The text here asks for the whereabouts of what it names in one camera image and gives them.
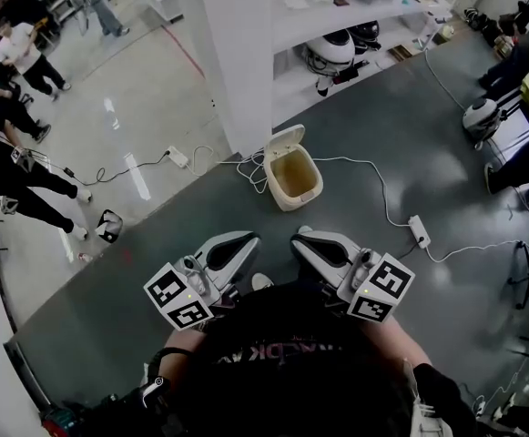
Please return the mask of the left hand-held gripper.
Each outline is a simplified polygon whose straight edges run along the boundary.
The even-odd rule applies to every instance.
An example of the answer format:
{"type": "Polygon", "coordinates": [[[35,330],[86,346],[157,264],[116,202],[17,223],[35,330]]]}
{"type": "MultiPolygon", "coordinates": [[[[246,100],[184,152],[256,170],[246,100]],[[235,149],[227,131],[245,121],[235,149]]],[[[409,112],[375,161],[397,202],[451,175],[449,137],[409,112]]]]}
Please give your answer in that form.
{"type": "Polygon", "coordinates": [[[239,282],[259,253],[260,236],[247,230],[208,239],[191,255],[165,264],[143,287],[175,330],[187,330],[235,307],[239,282]]]}

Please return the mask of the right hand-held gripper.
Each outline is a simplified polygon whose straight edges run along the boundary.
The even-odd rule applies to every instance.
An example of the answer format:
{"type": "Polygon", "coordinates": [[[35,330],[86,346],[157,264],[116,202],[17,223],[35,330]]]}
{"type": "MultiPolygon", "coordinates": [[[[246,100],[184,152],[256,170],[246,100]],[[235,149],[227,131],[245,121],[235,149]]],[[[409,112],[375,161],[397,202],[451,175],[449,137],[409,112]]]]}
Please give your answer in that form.
{"type": "Polygon", "coordinates": [[[393,255],[361,247],[341,233],[301,229],[290,244],[320,275],[330,299],[359,320],[384,323],[415,279],[393,255]]]}

